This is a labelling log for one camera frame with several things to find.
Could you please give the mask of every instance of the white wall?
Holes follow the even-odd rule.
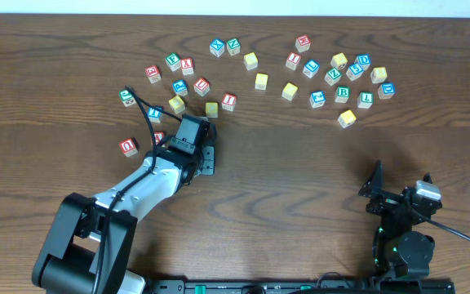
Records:
[[[0,13],[470,17],[470,0],[0,0]]]

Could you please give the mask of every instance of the wood grain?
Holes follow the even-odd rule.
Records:
[[[284,64],[295,37],[313,40],[302,53],[321,71],[313,79]],[[213,38],[237,37],[242,53],[220,58]],[[148,128],[118,92],[125,84],[169,109],[171,83],[181,78],[164,63],[170,52],[191,56],[211,93],[185,97],[188,114],[206,101],[237,95],[222,111],[217,171],[199,177],[158,205],[138,226],[130,267],[143,275],[188,278],[317,278],[326,271],[367,274],[378,218],[357,196],[376,159],[397,192],[425,172],[441,187],[435,219],[470,234],[470,20],[389,18],[257,18],[196,16],[0,15],[0,293],[42,292],[30,282],[33,263],[61,200],[92,196],[136,169],[118,142],[134,136],[143,154]],[[246,71],[254,51],[259,68]],[[359,91],[376,92],[370,69],[351,87],[351,101],[332,101],[324,81],[330,58],[368,53],[396,83],[391,100],[357,109]],[[150,84],[144,68],[158,65]],[[270,75],[254,89],[256,73]],[[297,97],[280,98],[287,82]],[[308,95],[328,102],[310,109]],[[342,130],[346,109],[358,121]],[[165,118],[157,131],[172,133]],[[470,244],[429,225],[437,249],[432,277],[451,278],[470,292]]]

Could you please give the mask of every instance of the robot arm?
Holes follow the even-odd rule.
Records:
[[[211,126],[215,133],[215,126],[209,122],[184,115],[177,134],[166,137],[170,139],[168,148],[162,147],[163,142],[157,146],[153,172],[131,186],[109,213],[108,238],[97,293],[142,292],[144,280],[126,272],[137,222],[195,176],[213,175],[215,137],[208,138]],[[73,244],[73,238],[90,237],[100,241],[105,213],[117,191],[150,168],[152,155],[148,153],[141,167],[113,188],[93,198],[73,193],[64,199],[33,268],[33,284],[49,293],[91,292],[99,251],[79,247]]]

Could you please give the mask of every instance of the cube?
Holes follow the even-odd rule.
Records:
[[[193,88],[195,88],[195,92],[198,95],[204,96],[210,91],[210,84],[204,78],[199,78],[199,80],[193,84]]]
[[[155,145],[157,145],[162,140],[162,138],[164,138],[164,131],[156,131],[153,133],[153,135],[155,136]]]
[[[358,96],[358,108],[368,109],[373,105],[373,93],[362,92]]]
[[[241,53],[241,43],[236,38],[228,41],[228,53],[231,56]]]
[[[166,57],[166,64],[171,69],[171,71],[176,71],[180,68],[180,58],[177,53],[171,53]]]
[[[348,72],[346,75],[348,76],[349,80],[354,81],[357,78],[361,77],[364,73],[364,69],[360,67],[360,65],[352,64],[349,65]]]
[[[362,69],[366,70],[371,65],[371,59],[369,58],[369,55],[362,54],[357,56],[357,58],[355,59],[355,63]]]
[[[309,50],[311,45],[311,40],[308,38],[308,35],[300,36],[295,41],[295,47],[297,47],[298,52],[304,52]]]
[[[217,102],[206,102],[206,117],[207,118],[219,117],[219,105],[217,104]]]
[[[298,90],[299,88],[297,86],[289,82],[284,87],[284,90],[282,90],[282,98],[285,98],[291,101],[293,100],[293,97],[295,97],[295,94],[297,93]]]
[[[222,109],[233,111],[235,109],[235,104],[237,103],[237,97],[231,94],[224,94],[222,99]]]
[[[388,71],[385,70],[384,67],[382,68],[374,68],[371,71],[371,81],[373,83],[379,83],[385,81],[388,78]]]
[[[335,85],[340,80],[340,78],[342,78],[342,74],[337,69],[330,69],[330,71],[328,71],[324,77],[330,86]]]
[[[160,109],[162,109],[161,106],[156,106],[154,108],[148,109],[148,119],[150,120],[150,122],[161,123],[162,112],[159,111]]]
[[[318,69],[320,69],[320,65],[315,60],[310,60],[304,66],[302,74],[305,74],[308,78],[312,78],[318,73]]]
[[[395,85],[392,82],[386,82],[379,87],[379,98],[389,99],[395,95]]]
[[[335,102],[346,103],[349,99],[349,87],[338,86],[335,92]]]
[[[170,103],[170,107],[173,109],[175,114],[180,114],[186,109],[184,101],[179,96],[171,98],[168,102]]]
[[[343,69],[346,67],[346,64],[348,63],[348,59],[343,53],[339,53],[331,59],[331,66],[335,69]]]
[[[134,138],[124,140],[123,142],[119,143],[119,146],[121,147],[122,153],[127,157],[130,157],[131,155],[138,152],[137,147],[135,146]]]
[[[128,90],[120,91],[119,97],[121,97],[121,101],[125,107],[136,104],[134,96],[132,96]]]
[[[351,126],[356,120],[357,117],[351,110],[345,111],[339,116],[339,123],[343,128]]]
[[[220,57],[224,53],[224,49],[224,42],[221,39],[217,38],[210,44],[210,52],[214,56]]]
[[[244,55],[244,65],[247,70],[256,69],[259,66],[259,59],[254,52]]]
[[[161,73],[159,72],[159,69],[156,65],[152,65],[146,68],[146,75],[148,76],[148,80],[150,80],[151,83],[159,82],[161,80]]]
[[[315,91],[311,93],[309,96],[309,103],[311,103],[311,107],[321,107],[326,102],[326,97],[324,96],[323,91]]]
[[[300,55],[291,52],[290,55],[287,56],[286,67],[295,70],[297,69],[297,65],[299,65],[299,63],[300,63]]]
[[[188,94],[188,88],[186,87],[186,82],[184,80],[179,80],[173,83],[173,91],[178,96],[186,96]]]
[[[180,68],[183,69],[183,75],[193,74],[193,60],[184,58],[180,61]]]
[[[258,73],[255,77],[255,89],[266,90],[268,85],[268,75],[265,73]]]

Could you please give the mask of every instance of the alphabet block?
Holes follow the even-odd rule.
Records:
[[[186,109],[186,105],[184,101],[179,96],[175,96],[171,98],[168,103],[170,103],[170,107],[173,109],[175,114],[180,114]]]
[[[362,92],[358,97],[358,108],[368,109],[373,105],[373,93]]]
[[[266,90],[268,85],[268,75],[264,73],[258,73],[255,78],[255,89]]]
[[[161,80],[161,73],[159,72],[159,69],[156,65],[152,65],[146,68],[146,75],[148,76],[148,80],[150,80],[151,83],[159,82]]]
[[[121,101],[125,107],[136,104],[134,96],[132,96],[128,90],[120,91],[119,97],[121,97]]]
[[[300,55],[291,52],[290,55],[287,56],[286,67],[293,69],[293,70],[297,69],[297,65],[299,65],[300,59],[301,59]]]
[[[173,83],[173,91],[178,96],[186,96],[188,94],[188,88],[186,87],[186,82],[184,80],[179,80]]]
[[[237,97],[226,93],[222,99],[222,109],[233,111],[235,109],[235,104],[237,103]]]
[[[348,63],[348,59],[343,53],[339,53],[331,59],[331,66],[334,69],[344,69],[346,67],[346,64]]]
[[[171,71],[176,71],[180,69],[180,58],[177,53],[171,53],[166,57],[166,64],[171,69]]]
[[[297,47],[299,52],[309,50],[309,46],[311,46],[311,40],[308,38],[308,35],[300,36],[295,41],[295,47]]]
[[[324,96],[323,91],[316,91],[311,93],[309,96],[309,103],[311,103],[311,107],[321,107],[326,102],[326,97]]]
[[[217,104],[217,102],[206,102],[206,117],[207,118],[219,117],[219,105]]]
[[[215,39],[213,42],[210,44],[210,52],[214,56],[220,57],[224,53],[225,45],[224,42],[222,42],[221,39]]]
[[[371,71],[371,81],[373,83],[383,82],[386,78],[388,78],[388,71],[384,67],[374,68]]]
[[[392,82],[386,82],[379,87],[379,98],[389,99],[395,95],[395,85]]]
[[[357,117],[351,110],[345,111],[339,116],[339,123],[343,128],[351,126],[356,120]]]
[[[346,103],[349,99],[349,87],[338,86],[335,92],[335,102]]]
[[[291,101],[293,100],[293,97],[295,97],[295,94],[297,93],[298,90],[299,88],[297,86],[289,82],[284,87],[284,90],[282,90],[282,98],[285,98]]]
[[[346,75],[348,76],[349,80],[354,81],[357,78],[361,77],[364,73],[364,69],[360,67],[360,65],[353,64],[349,65],[348,72]]]
[[[308,78],[312,78],[315,74],[318,73],[318,69],[320,69],[320,65],[315,60],[310,60],[304,66],[304,70],[302,71]]]
[[[204,78],[200,78],[193,84],[193,88],[198,95],[204,96],[210,91],[210,84]]]
[[[124,140],[123,142],[119,143],[119,146],[121,147],[122,153],[127,157],[130,157],[131,155],[138,152],[137,147],[135,147],[134,138],[128,138]]]
[[[180,67],[183,69],[183,75],[193,74],[193,60],[191,58],[181,60]]]
[[[326,80],[330,86],[333,86],[340,80],[340,78],[342,78],[342,74],[337,69],[330,69],[330,71],[326,73],[324,80]]]
[[[257,55],[254,52],[244,55],[244,65],[247,70],[256,69],[259,66]]]
[[[236,38],[228,41],[228,53],[231,56],[241,53],[241,43]]]

